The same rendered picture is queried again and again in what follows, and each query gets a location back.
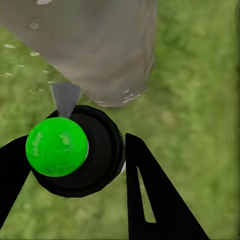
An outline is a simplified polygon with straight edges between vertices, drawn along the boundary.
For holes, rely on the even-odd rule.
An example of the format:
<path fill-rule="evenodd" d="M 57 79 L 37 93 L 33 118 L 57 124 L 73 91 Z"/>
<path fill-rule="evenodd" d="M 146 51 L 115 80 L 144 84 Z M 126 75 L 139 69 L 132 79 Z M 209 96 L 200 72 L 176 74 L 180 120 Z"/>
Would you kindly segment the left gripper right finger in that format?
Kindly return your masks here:
<path fill-rule="evenodd" d="M 125 135 L 129 240 L 210 240 L 144 141 Z M 156 223 L 145 220 L 137 167 Z"/>

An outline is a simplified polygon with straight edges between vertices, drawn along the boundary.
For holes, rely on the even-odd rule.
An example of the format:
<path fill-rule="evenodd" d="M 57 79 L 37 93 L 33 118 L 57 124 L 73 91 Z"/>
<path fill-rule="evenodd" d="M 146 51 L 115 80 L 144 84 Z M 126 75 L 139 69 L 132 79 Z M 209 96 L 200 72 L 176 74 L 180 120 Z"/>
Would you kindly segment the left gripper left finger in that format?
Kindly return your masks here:
<path fill-rule="evenodd" d="M 26 155 L 27 138 L 19 137 L 0 148 L 0 229 L 32 170 Z"/>

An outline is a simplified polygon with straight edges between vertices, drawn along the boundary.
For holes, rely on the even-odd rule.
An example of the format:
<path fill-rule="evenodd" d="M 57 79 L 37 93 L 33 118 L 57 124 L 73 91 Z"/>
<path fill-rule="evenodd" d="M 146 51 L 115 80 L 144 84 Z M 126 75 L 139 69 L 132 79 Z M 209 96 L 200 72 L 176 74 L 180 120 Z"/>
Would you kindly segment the pesticide atomizer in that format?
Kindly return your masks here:
<path fill-rule="evenodd" d="M 26 157 L 38 182 L 50 193 L 84 198 L 101 191 L 126 169 L 125 141 L 102 110 L 78 104 L 84 90 L 73 82 L 52 82 L 56 110 L 29 133 Z"/>

